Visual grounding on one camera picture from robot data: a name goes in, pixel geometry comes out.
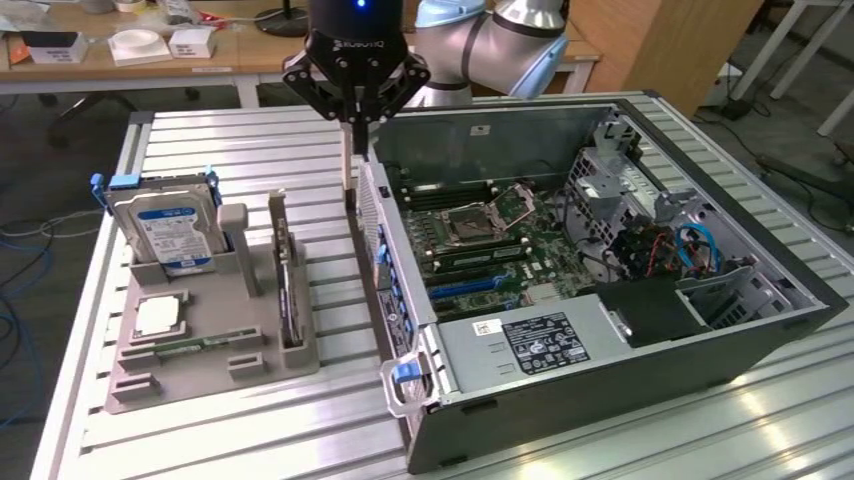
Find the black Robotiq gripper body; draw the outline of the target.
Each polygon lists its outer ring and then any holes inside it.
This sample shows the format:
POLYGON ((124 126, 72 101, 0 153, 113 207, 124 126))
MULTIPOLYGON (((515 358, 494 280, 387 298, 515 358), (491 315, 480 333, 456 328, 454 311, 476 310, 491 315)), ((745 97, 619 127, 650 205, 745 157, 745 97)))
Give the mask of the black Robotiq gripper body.
POLYGON ((328 119, 391 117, 411 98, 411 61, 400 1, 311 1, 306 55, 338 89, 318 88, 308 103, 328 119))

